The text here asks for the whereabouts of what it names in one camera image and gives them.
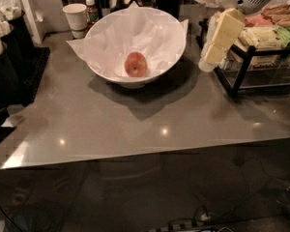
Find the black metal rack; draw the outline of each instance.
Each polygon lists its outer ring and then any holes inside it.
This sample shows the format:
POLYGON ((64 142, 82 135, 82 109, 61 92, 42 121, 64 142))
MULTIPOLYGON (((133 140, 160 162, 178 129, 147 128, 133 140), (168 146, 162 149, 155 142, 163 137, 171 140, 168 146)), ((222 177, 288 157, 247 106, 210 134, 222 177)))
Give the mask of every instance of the black metal rack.
MULTIPOLYGON (((199 25, 202 30, 200 36, 196 37, 196 40, 202 48, 204 37, 208 30, 207 19, 200 21, 199 25)), ((257 50, 254 46, 250 46, 247 51, 244 51, 233 44, 230 51, 243 59, 239 69, 236 72, 227 72, 220 67, 215 67, 214 69, 218 80, 230 97, 236 97, 241 90, 257 91, 268 88, 290 87, 290 66, 282 66, 281 63, 276 63, 274 66, 257 71, 249 69, 253 57, 277 55, 279 56, 278 59, 282 60, 290 55, 290 48, 282 50, 257 50)))

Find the dark floor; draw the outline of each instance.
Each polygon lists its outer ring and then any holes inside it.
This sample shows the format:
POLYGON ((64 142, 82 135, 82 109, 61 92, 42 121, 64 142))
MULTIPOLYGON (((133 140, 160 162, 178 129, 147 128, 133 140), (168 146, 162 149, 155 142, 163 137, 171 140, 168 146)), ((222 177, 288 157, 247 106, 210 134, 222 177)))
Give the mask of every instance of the dark floor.
POLYGON ((23 231, 290 232, 290 140, 0 170, 0 205, 23 231))

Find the display rack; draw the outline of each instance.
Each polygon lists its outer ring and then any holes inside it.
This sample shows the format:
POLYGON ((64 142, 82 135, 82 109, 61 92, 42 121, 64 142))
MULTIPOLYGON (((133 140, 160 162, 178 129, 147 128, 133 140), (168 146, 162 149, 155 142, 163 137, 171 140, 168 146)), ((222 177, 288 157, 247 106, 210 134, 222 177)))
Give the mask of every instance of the display rack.
MULTIPOLYGON (((196 37, 199 46, 202 48, 208 30, 207 19, 200 21, 201 34, 196 37)), ((214 72, 227 94, 235 98, 239 91, 260 91, 269 88, 290 87, 290 62, 285 61, 290 57, 290 47, 282 50, 257 50, 250 46, 242 50, 232 45, 228 52, 228 59, 225 66, 217 66, 214 72), (253 67, 251 60, 254 57, 276 56, 274 63, 253 67)))

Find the gray countertop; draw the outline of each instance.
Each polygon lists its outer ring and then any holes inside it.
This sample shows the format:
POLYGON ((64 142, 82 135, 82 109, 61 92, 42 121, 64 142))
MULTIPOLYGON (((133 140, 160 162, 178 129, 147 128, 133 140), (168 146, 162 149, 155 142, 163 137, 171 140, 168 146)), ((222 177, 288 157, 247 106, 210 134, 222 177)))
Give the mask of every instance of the gray countertop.
POLYGON ((95 75, 71 38, 45 39, 51 53, 35 101, 9 107, 16 129, 0 143, 0 168, 290 138, 290 93, 229 99, 213 72, 198 69, 190 35, 182 60, 136 90, 95 75))

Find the black cable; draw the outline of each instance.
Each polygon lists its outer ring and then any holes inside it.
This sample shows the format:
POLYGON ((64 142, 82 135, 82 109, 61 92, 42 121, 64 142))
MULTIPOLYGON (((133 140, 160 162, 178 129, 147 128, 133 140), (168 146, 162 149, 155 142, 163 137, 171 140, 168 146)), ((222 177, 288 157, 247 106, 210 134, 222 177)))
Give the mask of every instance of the black cable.
POLYGON ((3 216, 19 231, 19 232, 23 232, 18 226, 16 223, 14 223, 10 218, 9 216, 3 211, 3 209, 1 208, 0 206, 0 211, 1 213, 3 214, 3 216))

